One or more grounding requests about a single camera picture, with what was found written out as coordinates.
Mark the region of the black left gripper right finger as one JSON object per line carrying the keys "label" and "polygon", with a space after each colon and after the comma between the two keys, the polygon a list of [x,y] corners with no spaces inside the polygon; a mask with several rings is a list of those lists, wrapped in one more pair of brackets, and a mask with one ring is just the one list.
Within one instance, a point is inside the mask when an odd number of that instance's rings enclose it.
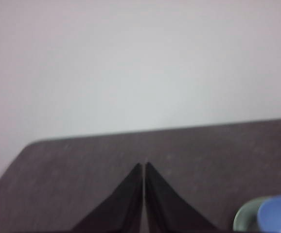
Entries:
{"label": "black left gripper right finger", "polygon": [[151,164],[145,165],[145,198],[163,233],[205,233],[218,228],[189,205]]}

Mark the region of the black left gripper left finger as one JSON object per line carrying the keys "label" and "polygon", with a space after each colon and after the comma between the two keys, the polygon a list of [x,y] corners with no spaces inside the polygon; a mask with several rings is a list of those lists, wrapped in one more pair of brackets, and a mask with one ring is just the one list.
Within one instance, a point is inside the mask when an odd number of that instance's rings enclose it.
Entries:
{"label": "black left gripper left finger", "polygon": [[143,206],[142,165],[136,164],[113,193],[73,228],[73,233],[138,233]]}

